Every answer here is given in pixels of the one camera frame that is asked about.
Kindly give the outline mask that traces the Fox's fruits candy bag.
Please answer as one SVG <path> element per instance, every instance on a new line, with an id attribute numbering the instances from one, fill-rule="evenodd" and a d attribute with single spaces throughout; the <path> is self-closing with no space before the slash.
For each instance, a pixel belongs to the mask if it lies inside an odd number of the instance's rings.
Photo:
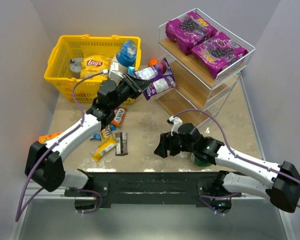
<path id="1" fill-rule="evenodd" d="M 120 127 L 125 118 L 126 113 L 127 109 L 125 107 L 117 107 L 114 111 L 114 118 L 111 121 L 111 123 L 116 127 Z"/>

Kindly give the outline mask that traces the dark purple candy bag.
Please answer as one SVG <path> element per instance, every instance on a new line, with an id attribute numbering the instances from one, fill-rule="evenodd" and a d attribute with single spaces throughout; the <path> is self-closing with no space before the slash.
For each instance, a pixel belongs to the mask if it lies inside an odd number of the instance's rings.
<path id="1" fill-rule="evenodd" d="M 166 58 L 163 58 L 153 66 L 134 71 L 133 75 L 138 79 L 151 82 L 143 92 L 147 101 L 159 93 L 178 87 L 171 66 Z"/>

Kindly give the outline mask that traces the purple grape candy bag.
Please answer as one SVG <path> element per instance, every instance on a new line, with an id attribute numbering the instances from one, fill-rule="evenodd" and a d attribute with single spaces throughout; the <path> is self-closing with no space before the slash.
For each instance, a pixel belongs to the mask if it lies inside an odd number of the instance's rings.
<path id="1" fill-rule="evenodd" d="M 166 36 L 176 42 L 184 55 L 192 53 L 192 48 L 213 37 L 218 30 L 194 11 L 181 19 L 170 20 L 165 27 Z"/>
<path id="2" fill-rule="evenodd" d="M 193 47 L 191 52 L 208 69 L 214 79 L 220 72 L 248 53 L 224 32 L 218 32 Z"/>

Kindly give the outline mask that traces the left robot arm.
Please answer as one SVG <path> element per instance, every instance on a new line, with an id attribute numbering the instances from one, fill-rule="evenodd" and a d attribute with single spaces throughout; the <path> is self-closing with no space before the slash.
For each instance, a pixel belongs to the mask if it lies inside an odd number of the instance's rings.
<path id="1" fill-rule="evenodd" d="M 119 83 L 103 81 L 91 107 L 77 123 L 44 144 L 36 141 L 30 146 L 26 180 L 33 180 L 48 192 L 59 187 L 83 189 L 89 181 L 87 174 L 81 170 L 65 170 L 64 161 L 84 141 L 111 123 L 117 107 L 129 98 L 136 99 L 151 83 L 127 73 Z"/>

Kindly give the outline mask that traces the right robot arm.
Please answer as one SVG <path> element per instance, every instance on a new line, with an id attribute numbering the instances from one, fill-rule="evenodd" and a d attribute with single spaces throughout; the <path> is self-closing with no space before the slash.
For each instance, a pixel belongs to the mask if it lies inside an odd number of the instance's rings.
<path id="1" fill-rule="evenodd" d="M 300 199 L 300 174 L 296 167 L 267 162 L 227 147 L 210 136 L 203 136 L 191 123 L 160 135 L 154 154 L 162 158 L 180 152 L 192 153 L 201 162 L 208 162 L 239 172 L 226 173 L 220 184 L 227 192 L 245 193 L 269 200 L 278 209 L 294 213 Z"/>

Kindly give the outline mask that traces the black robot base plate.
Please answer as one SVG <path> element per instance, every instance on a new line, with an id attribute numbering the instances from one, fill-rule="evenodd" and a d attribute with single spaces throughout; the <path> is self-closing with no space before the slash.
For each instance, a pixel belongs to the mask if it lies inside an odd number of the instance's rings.
<path id="1" fill-rule="evenodd" d="M 102 208 L 113 204 L 211 206 L 227 213 L 232 194 L 222 186 L 227 171 L 220 172 L 89 172 L 87 186 L 81 191 L 67 189 L 66 197 L 75 197 L 77 210 L 93 209 L 94 197 Z"/>

